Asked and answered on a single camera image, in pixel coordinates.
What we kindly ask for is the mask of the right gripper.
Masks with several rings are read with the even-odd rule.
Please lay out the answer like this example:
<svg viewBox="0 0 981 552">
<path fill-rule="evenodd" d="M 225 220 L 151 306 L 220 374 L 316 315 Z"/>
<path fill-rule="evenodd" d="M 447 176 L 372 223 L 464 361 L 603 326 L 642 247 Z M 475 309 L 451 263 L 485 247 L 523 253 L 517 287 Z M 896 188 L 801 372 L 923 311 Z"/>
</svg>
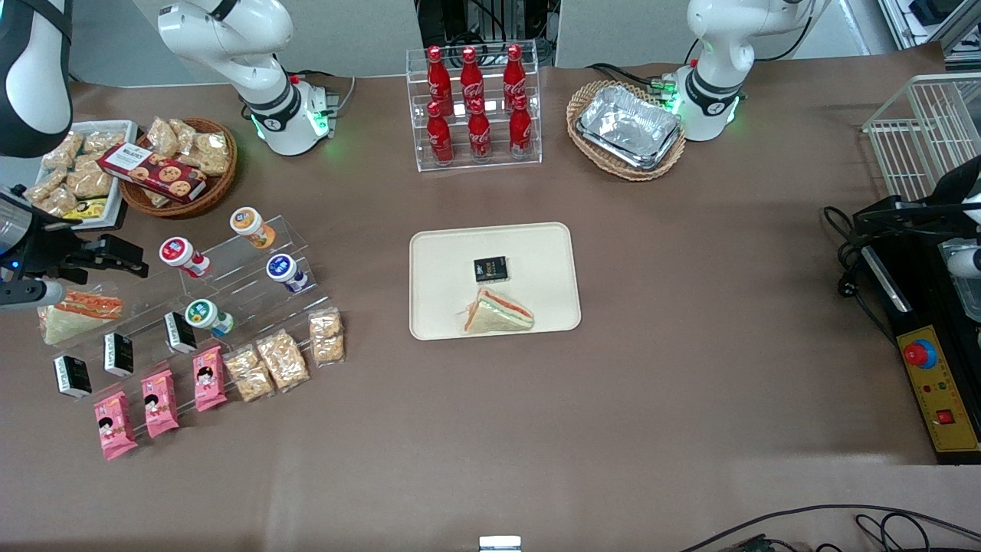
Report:
<svg viewBox="0 0 981 552">
<path fill-rule="evenodd" d="M 54 263 L 44 252 L 49 245 L 59 261 L 58 279 L 86 284 L 91 271 L 118 271 L 147 278 L 149 265 L 143 248 L 116 235 L 102 234 L 84 240 L 70 229 L 47 232 L 54 223 L 48 213 L 3 193 L 1 199 L 2 277 L 15 280 L 40 278 Z"/>
</svg>

